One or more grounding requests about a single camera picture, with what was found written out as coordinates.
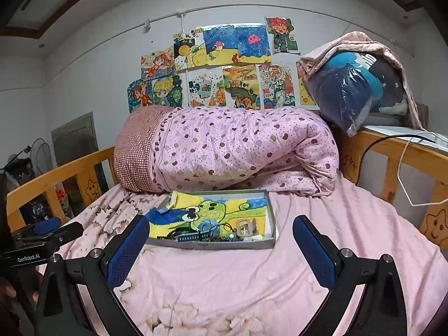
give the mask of pink bedsheet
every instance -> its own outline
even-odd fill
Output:
[[[59,253],[85,256],[103,248],[135,216],[164,196],[124,196],[120,185],[89,206],[76,220],[85,234]],[[360,257],[391,254],[405,295],[408,334],[419,335],[448,291],[448,263],[395,209],[339,176],[327,197],[271,193],[278,240],[269,250],[182,250],[145,246],[127,280],[115,292],[144,335],[297,336],[324,300],[292,236],[292,223],[306,214],[338,247]],[[87,292],[81,289],[92,322],[107,334]],[[348,327],[361,296],[358,287],[335,335]]]

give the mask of drawing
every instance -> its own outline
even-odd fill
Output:
[[[296,105],[290,67],[260,65],[258,69],[265,109]]]
[[[128,87],[129,113],[140,106],[152,105],[152,87],[149,80],[136,80]]]
[[[207,64],[220,66],[238,63],[238,40],[233,25],[203,27]]]
[[[266,26],[261,24],[235,25],[238,37],[238,60],[243,63],[269,63],[270,48]]]
[[[317,106],[316,103],[311,98],[310,94],[303,84],[302,77],[299,77],[299,94],[300,94],[300,104],[304,106]]]
[[[174,229],[182,228],[183,232],[197,232],[205,225],[216,226],[217,235],[225,236],[229,229],[236,228],[240,219],[255,219],[257,232],[264,237],[266,226],[266,198],[213,200],[199,196],[182,196],[183,200],[161,214],[149,212],[150,234],[152,238],[166,237]]]
[[[221,68],[200,74],[188,82],[188,106],[226,106]]]
[[[223,67],[223,86],[235,100],[235,107],[260,109],[258,76],[254,64]]]
[[[201,28],[173,35],[174,61],[178,71],[207,64],[204,35]]]
[[[142,55],[140,60],[143,79],[155,79],[168,76],[176,72],[174,65],[173,47]]]
[[[154,105],[182,107],[182,79],[179,75],[151,81]]]
[[[202,28],[208,65],[270,62],[266,27],[227,24]]]
[[[274,35],[274,50],[281,53],[299,53],[297,41],[291,32],[294,26],[288,18],[266,18],[269,34]]]

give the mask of polka dot quilt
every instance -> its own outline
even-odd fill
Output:
[[[145,106],[127,119],[115,170],[131,191],[263,188],[332,193],[339,156],[328,126],[298,107]]]

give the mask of door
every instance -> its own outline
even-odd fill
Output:
[[[92,112],[53,130],[52,140],[58,166],[98,151]],[[101,163],[95,165],[95,172],[102,193],[106,193],[109,188]],[[63,184],[69,195],[73,213],[76,216],[84,209],[78,184],[75,178],[70,178],[64,181]]]

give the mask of plastic bag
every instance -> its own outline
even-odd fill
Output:
[[[369,112],[405,115],[408,109],[400,72],[382,55],[337,52],[304,83],[322,117],[349,136]]]

